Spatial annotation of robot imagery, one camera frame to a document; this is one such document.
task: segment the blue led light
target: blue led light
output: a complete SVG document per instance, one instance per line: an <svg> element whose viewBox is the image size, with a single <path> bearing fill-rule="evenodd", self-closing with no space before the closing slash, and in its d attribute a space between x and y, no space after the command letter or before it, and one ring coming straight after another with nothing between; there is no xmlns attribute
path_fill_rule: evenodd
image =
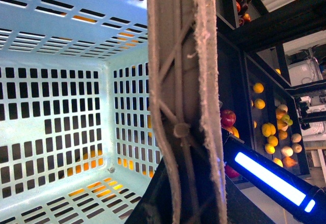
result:
<svg viewBox="0 0 326 224"><path fill-rule="evenodd" d="M244 155L243 153L238 153L234 160L240 165L242 165L245 169L250 171L252 174L254 174L256 177L258 177L260 180L275 189L281 195L286 197L288 200L292 201L297 206L299 206L306 197L304 193L302 193L301 191L299 191L298 189L296 189L295 187L293 187L271 171L267 170L248 156Z"/></svg>
<svg viewBox="0 0 326 224"><path fill-rule="evenodd" d="M314 200L311 200L306 206L305 211L309 213L312 210L312 208L314 208L315 204L316 202Z"/></svg>

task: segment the light blue plastic crate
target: light blue plastic crate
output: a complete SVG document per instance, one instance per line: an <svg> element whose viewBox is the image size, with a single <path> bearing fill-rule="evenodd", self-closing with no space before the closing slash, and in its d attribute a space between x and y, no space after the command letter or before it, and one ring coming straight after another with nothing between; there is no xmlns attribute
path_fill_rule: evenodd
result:
<svg viewBox="0 0 326 224"><path fill-rule="evenodd" d="M0 223L121 223L161 159L146 1L0 0Z"/></svg>

